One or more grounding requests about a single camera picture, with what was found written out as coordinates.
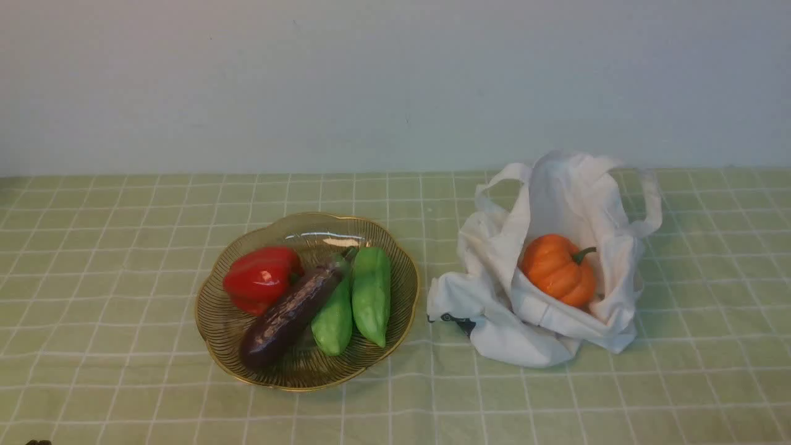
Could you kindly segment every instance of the bowl rim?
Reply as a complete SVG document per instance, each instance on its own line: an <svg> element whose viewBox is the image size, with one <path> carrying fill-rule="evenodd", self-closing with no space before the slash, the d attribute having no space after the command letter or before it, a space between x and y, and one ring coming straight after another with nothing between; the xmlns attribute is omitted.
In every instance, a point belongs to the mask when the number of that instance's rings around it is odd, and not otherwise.
<svg viewBox="0 0 791 445"><path fill-rule="evenodd" d="M225 254L225 252L228 251L228 249L230 249L232 244L236 243L237 241L239 241L242 238L247 237L249 234L254 234L255 232L266 230L272 224L274 224L274 223L276 223L278 221L282 221L283 219L296 217L296 216L311 216L311 215L312 216L331 217L331 218L334 218L334 219L355 219L355 220L358 220L358 221L364 221L366 223L372 223L374 226L377 226L380 229L382 229L392 239L393 244L395 245L395 247L398 250L400 250L404 255L407 256L407 258L409 259L410 263L412 264L412 268L414 269L414 275L417 277L417 287L415 288L415 291L414 291L415 292L415 294L414 294L414 302L412 303L412 311L411 311L411 314L410 314L410 317L409 317L409 322L407 323L407 328L404 330L403 335L401 335L401 337L390 348L385 350L382 353L382 355L379 356L379 358L377 358L377 360L375 362L371 363L370 366L360 368L359 370L355 371L351 375L347 375L346 377L341 378L340 380L336 380L334 382L325 383L324 385L308 386L308 387L305 387L305 388L294 388L292 386L282 386L282 385L274 385L274 384L270 384L270 383L257 382L256 380L252 380L252 379L249 379L249 378L242 377L242 376L236 374L235 372L231 371L230 369L228 369L227 366L217 357L216 353L214 352L212 347L209 345L209 341L206 339L206 336L203 334L203 331L201 330L201 327L200 327L200 323L198 322L198 298L200 297L201 293L203 292L203 289L206 287L206 283L209 281L209 278L211 278L211 276L217 270L217 264L219 263L220 258L223 256L223 254ZM372 219L363 218L363 217L360 217L360 216L341 216L341 215L335 215L335 214L332 214L332 213L327 213L327 212L324 212L324 211L303 211L303 212L293 213L293 214L290 214L290 215L283 216L283 217L281 217L279 219L276 219L274 222L270 223L269 225L267 225L265 227L260 227L258 229L251 230L251 231L249 231L249 232L247 232L245 234L242 234L241 236L236 237L233 241L231 241L222 250L222 252L220 252L220 254L217 256L217 260L214 261L214 264L211 267L211 271L209 272L209 275L206 276L206 278L203 280L203 282L201 283L200 287L198 288L197 293L195 294L195 310L194 310L195 326L198 328L198 333L200 334L201 339L203 340L203 343L206 345L206 350L209 352L209 356L211 356L211 359L226 374L234 377L237 380L240 380L240 381L245 382L245 383L249 383L251 385L263 386L263 387L266 387L266 388L273 388L273 389L276 389L276 390L284 390L284 391L293 392L293 393L308 393L308 392L317 391L317 390L324 390L324 389L327 389L327 388L331 388L333 386L340 385L340 384L342 384L344 382L348 382L352 378L355 378L358 375L362 374L363 372L366 372L368 369L370 369L371 367L373 367L377 363L381 362L382 360L384 360L388 356L390 356L407 339L407 335L409 335L409 331L410 331L410 329L412 329L412 324L414 323L414 316L415 316L415 313L416 313L416 311L418 309L418 300L420 299L420 290L421 290L421 288L422 288L422 280L421 280L421 277L420 277L420 271L418 270L417 263L414 262L414 258L409 254L409 252L407 252L401 246L401 244L398 242L398 239L396 239L396 237L393 236L393 234L390 233L390 231L387 228L385 228L384 226L382 226L378 222L376 222L376 221L374 221Z"/></svg>

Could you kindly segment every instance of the black print on bag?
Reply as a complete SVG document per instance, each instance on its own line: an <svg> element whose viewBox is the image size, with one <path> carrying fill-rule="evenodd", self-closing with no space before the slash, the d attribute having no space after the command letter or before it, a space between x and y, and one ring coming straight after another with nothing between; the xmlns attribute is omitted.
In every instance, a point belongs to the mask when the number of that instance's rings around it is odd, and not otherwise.
<svg viewBox="0 0 791 445"><path fill-rule="evenodd" d="M426 315L426 318L429 320L429 323L433 323L433 321L429 318L428 315ZM470 321L469 318L456 318L456 317L453 317L451 314L445 313L445 314L442 314L442 317L440 317L440 319L442 321L454 321L457 325L459 325L461 330L464 331L464 334L466 334L467 337L470 336L470 333L472 332L473 328L475 327L475 322L474 321Z"/></svg>

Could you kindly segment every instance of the white tote bag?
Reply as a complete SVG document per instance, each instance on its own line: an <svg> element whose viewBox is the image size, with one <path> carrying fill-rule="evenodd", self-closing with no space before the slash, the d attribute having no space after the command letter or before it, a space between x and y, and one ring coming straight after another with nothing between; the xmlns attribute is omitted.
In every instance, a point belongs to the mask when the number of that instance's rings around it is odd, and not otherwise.
<svg viewBox="0 0 791 445"><path fill-rule="evenodd" d="M467 272L432 280L429 320L468 321L460 325L482 356L519 366L567 361L583 340L621 352L636 335L641 238L662 223L659 187L649 171L639 172L646 218L629 222L609 174L621 166L611 158L550 152L532 168L509 164L489 184L479 185L477 211L461 228L456 249ZM511 212L485 193L503 180L522 184ZM517 267L524 246L550 233L581 249L596 247L586 257L596 271L590 314L544 294Z"/></svg>

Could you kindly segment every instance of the white wall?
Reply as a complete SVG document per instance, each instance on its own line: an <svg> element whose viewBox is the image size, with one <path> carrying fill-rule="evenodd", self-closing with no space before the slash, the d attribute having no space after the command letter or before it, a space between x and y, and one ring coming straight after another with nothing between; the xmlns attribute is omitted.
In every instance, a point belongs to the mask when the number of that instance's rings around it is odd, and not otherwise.
<svg viewBox="0 0 791 445"><path fill-rule="evenodd" d="M790 0L0 1L0 174L791 165Z"/></svg>

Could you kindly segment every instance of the pumpkin stem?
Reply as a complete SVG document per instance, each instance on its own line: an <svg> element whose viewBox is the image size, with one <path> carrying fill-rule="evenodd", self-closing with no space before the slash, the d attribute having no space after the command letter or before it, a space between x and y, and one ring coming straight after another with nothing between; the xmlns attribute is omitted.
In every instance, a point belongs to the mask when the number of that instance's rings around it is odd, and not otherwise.
<svg viewBox="0 0 791 445"><path fill-rule="evenodd" d="M574 260L575 263L581 264L582 258L585 258L585 255L595 251L596 251L596 247L588 247L587 249L580 250L579 252L572 255L571 259Z"/></svg>

